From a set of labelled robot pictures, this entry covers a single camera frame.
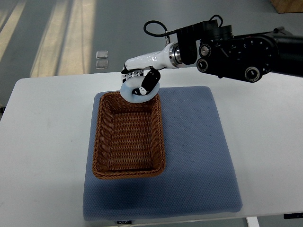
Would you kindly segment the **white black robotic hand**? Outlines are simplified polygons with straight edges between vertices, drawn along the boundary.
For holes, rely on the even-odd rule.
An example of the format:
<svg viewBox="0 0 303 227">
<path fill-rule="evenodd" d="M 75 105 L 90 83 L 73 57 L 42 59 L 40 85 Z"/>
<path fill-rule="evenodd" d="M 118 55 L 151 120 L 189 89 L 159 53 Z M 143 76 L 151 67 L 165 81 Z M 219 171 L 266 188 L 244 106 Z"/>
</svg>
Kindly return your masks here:
<svg viewBox="0 0 303 227">
<path fill-rule="evenodd" d="M 147 96 L 156 88 L 160 80 L 160 70 L 178 69 L 183 65 L 178 43 L 170 43 L 162 51 L 128 59 L 121 71 L 122 80 L 126 82 L 133 77 L 142 76 L 145 70 L 150 70 L 141 85 L 132 89 L 134 95 Z"/>
</svg>

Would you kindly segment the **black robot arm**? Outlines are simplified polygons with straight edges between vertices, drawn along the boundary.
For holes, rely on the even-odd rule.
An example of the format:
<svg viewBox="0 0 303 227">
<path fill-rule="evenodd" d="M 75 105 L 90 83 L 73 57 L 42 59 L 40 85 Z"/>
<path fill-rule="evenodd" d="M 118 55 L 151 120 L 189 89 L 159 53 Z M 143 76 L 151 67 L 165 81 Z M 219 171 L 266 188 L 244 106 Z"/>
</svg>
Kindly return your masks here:
<svg viewBox="0 0 303 227">
<path fill-rule="evenodd" d="M 254 83 L 270 72 L 303 75 L 303 38 L 284 27 L 246 35 L 232 34 L 219 15 L 160 37 L 176 34 L 170 59 L 180 65 L 196 64 L 199 72 Z"/>
</svg>

